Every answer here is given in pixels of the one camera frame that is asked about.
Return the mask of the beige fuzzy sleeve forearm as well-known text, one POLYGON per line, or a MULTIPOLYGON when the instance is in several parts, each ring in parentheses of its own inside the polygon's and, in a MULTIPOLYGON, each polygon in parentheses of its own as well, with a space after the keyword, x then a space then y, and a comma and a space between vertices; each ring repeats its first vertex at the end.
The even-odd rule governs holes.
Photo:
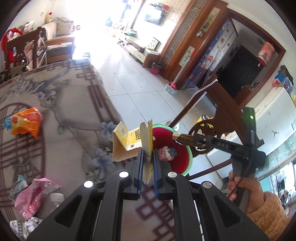
POLYGON ((264 192, 264 203, 247 216, 268 236, 277 240, 291 221, 281 205, 280 199, 273 193, 264 192))

